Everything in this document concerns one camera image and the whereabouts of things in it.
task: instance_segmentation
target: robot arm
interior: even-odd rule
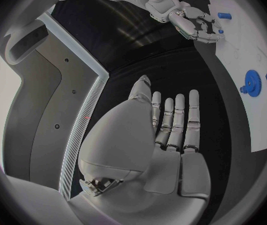
[[[209,14],[202,12],[196,7],[179,0],[111,0],[126,1],[139,8],[150,12],[150,16],[160,23],[171,22],[176,30],[186,39],[196,40],[203,43],[216,43],[224,38],[223,34],[207,33],[208,26],[201,19],[212,23],[213,26],[221,28],[218,22]],[[196,19],[201,24],[201,30],[196,30],[194,24],[188,19]]]

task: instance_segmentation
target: white robotic hand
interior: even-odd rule
[[[156,91],[152,96],[152,115],[154,131],[157,130],[160,116],[161,94]],[[164,116],[155,143],[163,150],[181,152],[185,121],[185,97],[177,94],[175,109],[172,98],[165,101]],[[188,123],[185,133],[183,150],[185,153],[198,152],[200,144],[200,111],[199,93],[191,90],[189,93]]]
[[[171,22],[176,30],[186,39],[192,39],[206,44],[216,43],[225,36],[223,34],[209,34],[207,24],[202,21],[212,23],[213,26],[221,29],[218,22],[209,14],[202,12],[196,7],[179,0],[111,0],[127,1],[150,12],[150,16],[160,23]],[[195,30],[194,24],[188,19],[196,19],[201,24],[201,30]]]

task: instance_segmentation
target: blue gear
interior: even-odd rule
[[[257,97],[262,90],[262,80],[255,70],[249,70],[245,76],[245,87],[251,97]]]

